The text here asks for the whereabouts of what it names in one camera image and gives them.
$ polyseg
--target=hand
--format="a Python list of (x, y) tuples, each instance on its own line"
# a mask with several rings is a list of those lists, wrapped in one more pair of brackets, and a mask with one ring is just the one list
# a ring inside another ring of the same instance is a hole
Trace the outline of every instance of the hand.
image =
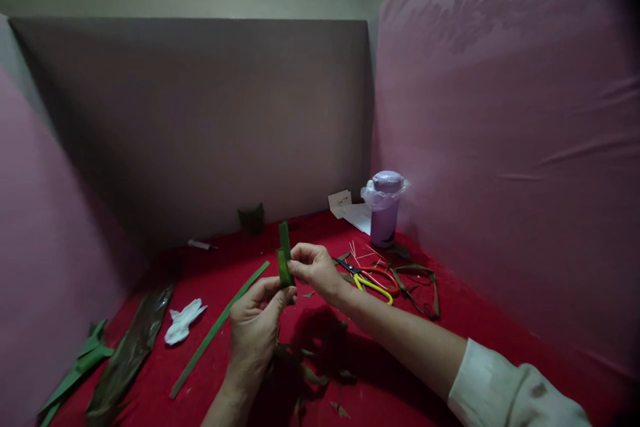
[[(258, 280), (231, 308), (231, 359), (228, 380), (235, 384), (260, 382), (273, 356), (280, 315), (291, 300), (295, 287), (280, 290), (280, 279)], [(264, 310), (261, 302), (269, 302)]]
[(323, 246), (297, 244), (291, 250), (289, 271), (304, 284), (315, 288), (332, 305), (342, 292), (350, 288), (338, 274), (333, 259)]

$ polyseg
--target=yellow scissors handle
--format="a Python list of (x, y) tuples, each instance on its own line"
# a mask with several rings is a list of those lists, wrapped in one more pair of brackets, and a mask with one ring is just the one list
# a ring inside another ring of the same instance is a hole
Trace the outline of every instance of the yellow scissors handle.
[(391, 297), (391, 294), (390, 294), (389, 292), (387, 292), (386, 290), (384, 290), (384, 289), (382, 289), (382, 288), (378, 287), (378, 286), (377, 286), (377, 285), (375, 285), (375, 284), (372, 284), (369, 280), (367, 280), (367, 279), (365, 279), (365, 278), (361, 277), (361, 276), (360, 276), (360, 274), (355, 274), (355, 275), (353, 276), (353, 278), (355, 279), (355, 285), (356, 285), (360, 290), (362, 290), (362, 289), (363, 289), (363, 288), (362, 288), (362, 285), (360, 285), (360, 283), (365, 284), (367, 287), (369, 287), (369, 288), (371, 288), (371, 289), (374, 289), (376, 292), (379, 292), (380, 294), (384, 295), (384, 296), (387, 298), (387, 300), (389, 300), (389, 301), (387, 302), (387, 305), (393, 305), (393, 297)]

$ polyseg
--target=white sleeve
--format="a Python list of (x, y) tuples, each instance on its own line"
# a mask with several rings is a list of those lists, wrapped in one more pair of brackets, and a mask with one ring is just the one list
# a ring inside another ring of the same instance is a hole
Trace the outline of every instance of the white sleeve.
[(469, 339), (447, 405), (466, 427), (588, 427), (585, 411), (529, 364)]

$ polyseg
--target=pink fabric backdrop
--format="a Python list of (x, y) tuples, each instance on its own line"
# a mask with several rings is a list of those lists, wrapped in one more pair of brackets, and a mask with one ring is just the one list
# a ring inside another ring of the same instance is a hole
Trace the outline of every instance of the pink fabric backdrop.
[(612, 388), (634, 376), (640, 325), (640, 77), (621, 12), (388, 0), (373, 134), (373, 171), (413, 183), (401, 230)]
[(147, 262), (0, 66), (0, 425), (31, 426)]

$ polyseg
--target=left hand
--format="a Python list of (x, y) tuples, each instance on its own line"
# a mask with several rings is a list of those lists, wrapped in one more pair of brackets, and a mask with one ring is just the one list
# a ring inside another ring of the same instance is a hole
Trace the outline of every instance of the left hand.
[[(297, 293), (280, 290), (280, 279), (258, 280), (231, 308), (231, 359), (227, 377), (236, 383), (259, 382), (273, 356), (280, 315)], [(269, 302), (260, 310), (261, 302)]]

